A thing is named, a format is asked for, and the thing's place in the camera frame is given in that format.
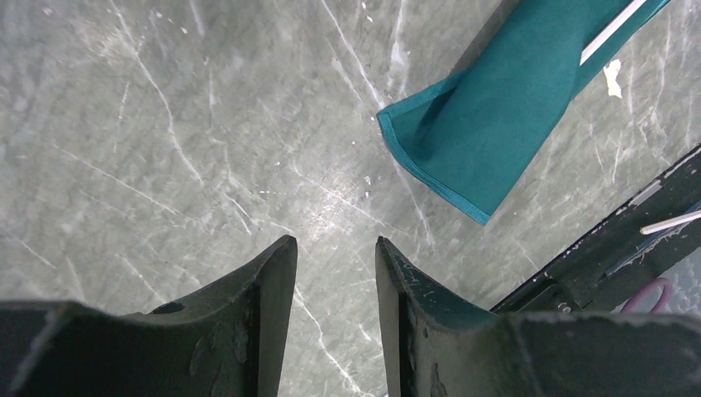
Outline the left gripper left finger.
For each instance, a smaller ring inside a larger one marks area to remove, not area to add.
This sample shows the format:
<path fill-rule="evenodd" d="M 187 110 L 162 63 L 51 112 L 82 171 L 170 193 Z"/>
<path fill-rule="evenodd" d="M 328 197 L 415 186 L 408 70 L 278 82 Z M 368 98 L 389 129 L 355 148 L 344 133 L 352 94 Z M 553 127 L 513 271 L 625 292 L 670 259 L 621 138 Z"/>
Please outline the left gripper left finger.
<path fill-rule="evenodd" d="M 71 300 L 1 303 L 4 396 L 275 396 L 298 260 L 282 236 L 150 313 Z"/>

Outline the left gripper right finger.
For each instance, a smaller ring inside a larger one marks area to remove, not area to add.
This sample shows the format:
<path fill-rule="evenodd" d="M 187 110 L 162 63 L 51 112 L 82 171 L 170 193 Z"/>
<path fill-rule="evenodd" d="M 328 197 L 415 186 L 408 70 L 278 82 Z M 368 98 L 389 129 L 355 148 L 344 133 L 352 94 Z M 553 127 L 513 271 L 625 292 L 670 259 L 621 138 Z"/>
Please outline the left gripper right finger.
<path fill-rule="evenodd" d="M 496 314 L 375 246 L 391 396 L 697 396 L 700 321 L 674 314 Z"/>

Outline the teal cloth napkin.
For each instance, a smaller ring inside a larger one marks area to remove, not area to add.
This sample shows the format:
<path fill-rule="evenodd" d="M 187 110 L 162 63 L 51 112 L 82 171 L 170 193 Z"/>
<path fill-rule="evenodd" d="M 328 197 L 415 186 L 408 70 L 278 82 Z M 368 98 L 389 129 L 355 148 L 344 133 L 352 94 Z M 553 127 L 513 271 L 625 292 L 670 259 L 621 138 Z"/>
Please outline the teal cloth napkin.
<path fill-rule="evenodd" d="M 579 65 L 630 1 L 521 1 L 474 63 L 378 113 L 393 158 L 488 223 L 573 98 L 664 6 L 646 3 Z"/>

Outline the white plastic utensil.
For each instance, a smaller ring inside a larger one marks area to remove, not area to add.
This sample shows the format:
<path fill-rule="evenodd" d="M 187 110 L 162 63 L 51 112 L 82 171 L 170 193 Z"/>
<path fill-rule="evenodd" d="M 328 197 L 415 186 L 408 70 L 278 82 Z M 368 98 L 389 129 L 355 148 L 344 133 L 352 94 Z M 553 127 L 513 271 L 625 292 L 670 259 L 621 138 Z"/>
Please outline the white plastic utensil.
<path fill-rule="evenodd" d="M 657 232 L 662 232 L 664 230 L 670 229 L 672 227 L 678 227 L 685 225 L 687 223 L 696 221 L 701 218 L 701 210 L 693 211 L 692 213 L 686 213 L 678 217 L 670 218 L 665 221 L 653 223 L 651 225 L 642 227 L 640 233 L 642 235 L 651 235 Z"/>
<path fill-rule="evenodd" d="M 586 63 L 645 3 L 646 0 L 630 1 L 582 50 L 579 65 Z"/>

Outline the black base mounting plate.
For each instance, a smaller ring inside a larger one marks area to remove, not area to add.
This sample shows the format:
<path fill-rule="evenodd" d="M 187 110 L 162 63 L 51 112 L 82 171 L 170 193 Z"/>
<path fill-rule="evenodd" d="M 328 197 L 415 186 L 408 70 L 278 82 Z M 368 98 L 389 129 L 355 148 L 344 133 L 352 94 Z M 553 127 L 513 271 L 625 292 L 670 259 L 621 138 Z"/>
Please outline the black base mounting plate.
<path fill-rule="evenodd" d="M 610 311 L 700 247 L 699 221 L 650 235 L 642 228 L 699 208 L 695 147 L 491 310 Z"/>

